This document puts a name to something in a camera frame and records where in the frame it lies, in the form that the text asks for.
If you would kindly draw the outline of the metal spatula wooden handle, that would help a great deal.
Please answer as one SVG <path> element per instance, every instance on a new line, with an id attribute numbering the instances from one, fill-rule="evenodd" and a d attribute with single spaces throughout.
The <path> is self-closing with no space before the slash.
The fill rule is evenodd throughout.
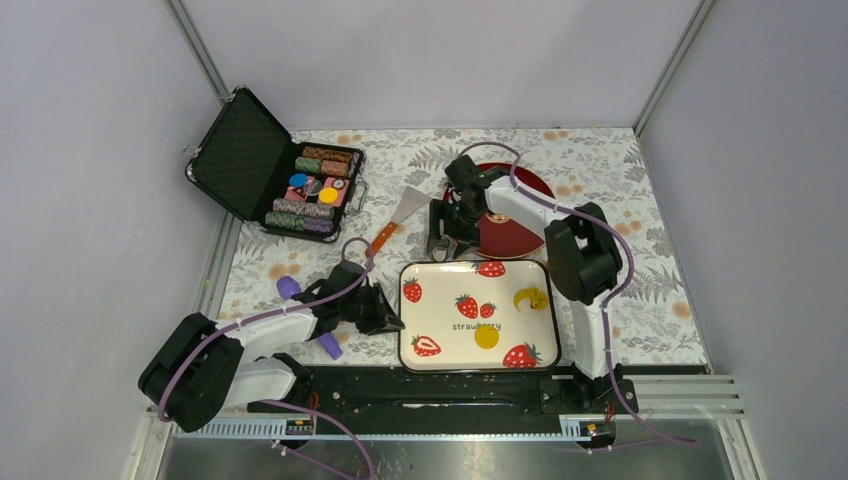
<path id="1" fill-rule="evenodd" d="M 390 221 L 380 230 L 374 241 L 371 243 L 371 249 L 367 252 L 367 257 L 374 257 L 380 249 L 385 245 L 387 240 L 395 233 L 398 226 L 410 215 L 417 210 L 426 206 L 431 197 L 413 187 L 407 186 L 402 192 L 400 202 L 392 214 Z"/>

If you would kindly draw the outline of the red round plate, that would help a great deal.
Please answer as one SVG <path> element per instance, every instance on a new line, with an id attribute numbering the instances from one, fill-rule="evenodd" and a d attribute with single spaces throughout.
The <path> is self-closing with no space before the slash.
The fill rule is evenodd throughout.
<path id="1" fill-rule="evenodd" d="M 492 168 L 509 170 L 511 164 L 507 162 L 484 162 L 479 163 L 478 166 L 484 171 Z M 517 167 L 516 176 L 530 188 L 554 198 L 554 193 L 548 184 L 531 170 Z M 442 199 L 453 203 L 452 186 L 447 182 L 445 186 Z M 539 235 L 534 234 L 508 216 L 487 213 L 485 217 L 480 219 L 478 226 L 481 244 L 476 248 L 475 253 L 482 257 L 497 260 L 521 258 L 533 254 L 544 246 L 544 240 Z"/>

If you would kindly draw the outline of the white strawberry tray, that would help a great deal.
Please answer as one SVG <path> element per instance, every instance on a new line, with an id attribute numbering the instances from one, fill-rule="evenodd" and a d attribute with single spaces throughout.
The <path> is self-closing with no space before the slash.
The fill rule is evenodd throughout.
<path id="1" fill-rule="evenodd" d="M 416 373 L 544 370 L 562 355 L 554 298 L 535 260 L 413 263 L 400 276 L 401 364 Z M 480 325 L 498 345 L 479 348 Z"/>

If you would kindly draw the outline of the yellow dough piece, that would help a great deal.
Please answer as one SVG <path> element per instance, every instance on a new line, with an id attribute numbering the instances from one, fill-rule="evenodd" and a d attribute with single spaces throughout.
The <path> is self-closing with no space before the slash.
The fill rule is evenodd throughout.
<path id="1" fill-rule="evenodd" d="M 490 350 L 498 345 L 500 334 L 493 325 L 480 325 L 475 329 L 474 340 L 479 348 Z"/>

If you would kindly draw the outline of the small glass cup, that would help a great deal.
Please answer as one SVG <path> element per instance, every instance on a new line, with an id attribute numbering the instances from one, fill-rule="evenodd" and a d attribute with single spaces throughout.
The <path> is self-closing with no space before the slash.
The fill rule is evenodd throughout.
<path id="1" fill-rule="evenodd" d="M 436 246 L 430 252 L 430 258 L 435 262 L 444 262 L 451 259 L 451 245 L 439 245 Z"/>

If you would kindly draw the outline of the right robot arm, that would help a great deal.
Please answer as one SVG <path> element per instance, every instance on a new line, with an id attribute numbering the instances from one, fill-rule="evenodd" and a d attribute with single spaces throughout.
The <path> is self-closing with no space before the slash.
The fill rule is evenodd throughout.
<path id="1" fill-rule="evenodd" d="M 426 251 L 448 258 L 481 244 L 480 220 L 503 214 L 544 241 L 549 278 L 569 301 L 577 340 L 574 364 L 584 376 L 573 386 L 575 402 L 597 412 L 613 398 L 615 377 L 610 328 L 599 297 L 618 285 L 624 262 L 603 210 L 594 203 L 564 207 L 519 180 L 512 168 L 482 169 L 462 155 L 445 169 L 452 193 L 429 205 Z"/>

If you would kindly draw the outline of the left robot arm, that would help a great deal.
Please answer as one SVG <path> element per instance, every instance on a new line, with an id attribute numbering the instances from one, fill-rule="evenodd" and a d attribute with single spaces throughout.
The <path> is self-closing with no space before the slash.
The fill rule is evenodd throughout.
<path id="1" fill-rule="evenodd" d="M 255 402 L 299 410 L 309 401 L 311 373 L 283 347 L 326 337 L 342 322 L 366 335 L 405 327 L 382 287 L 351 261 L 308 287 L 289 288 L 281 308 L 233 324 L 201 313 L 180 321 L 138 379 L 162 420 L 194 432 L 223 409 Z"/>

